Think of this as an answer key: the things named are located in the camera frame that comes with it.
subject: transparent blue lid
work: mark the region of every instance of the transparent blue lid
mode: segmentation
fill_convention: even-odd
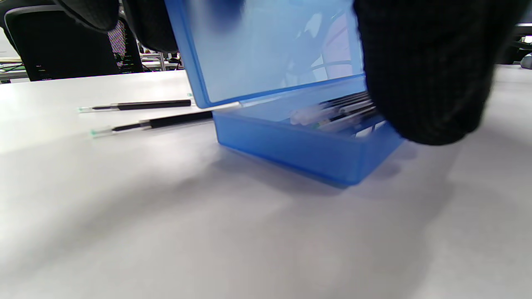
[[[201,108],[363,75],[353,0],[165,0]]]

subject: cable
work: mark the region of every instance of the cable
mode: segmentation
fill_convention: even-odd
[[[5,73],[7,73],[7,72],[11,72],[11,71],[15,70],[16,68],[23,67],[23,66],[24,66],[24,64],[21,63],[21,64],[18,64],[18,65],[10,65],[9,67],[1,67],[0,70],[2,70]]]
[[[152,70],[149,69],[149,67],[145,66],[143,63],[142,63],[142,68],[147,70],[148,72],[153,72]]]

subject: mesh chair back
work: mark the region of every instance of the mesh chair back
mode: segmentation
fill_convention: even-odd
[[[123,20],[112,34],[122,37],[113,43],[111,35],[82,26],[57,5],[10,10],[5,22],[31,81],[142,71],[139,54],[135,60],[128,51],[132,34]]]
[[[117,26],[107,35],[120,73],[143,72],[137,40],[125,19],[120,18]]]

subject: table surface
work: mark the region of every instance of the table surface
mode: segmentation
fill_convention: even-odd
[[[184,97],[184,71],[0,85],[0,298],[529,297],[531,82],[500,67],[476,133],[345,190],[211,122],[88,137],[197,109],[75,112]]]

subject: office chair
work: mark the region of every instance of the office chair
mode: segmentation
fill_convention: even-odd
[[[516,25],[513,31],[513,40],[505,49],[504,54],[499,61],[501,64],[513,64],[515,61],[521,61],[527,54],[532,52],[532,45],[521,42],[525,36],[532,35],[532,6],[528,8],[520,23]]]
[[[123,19],[102,33],[75,22],[60,6],[43,5],[10,10],[5,22],[31,81],[142,72]]]

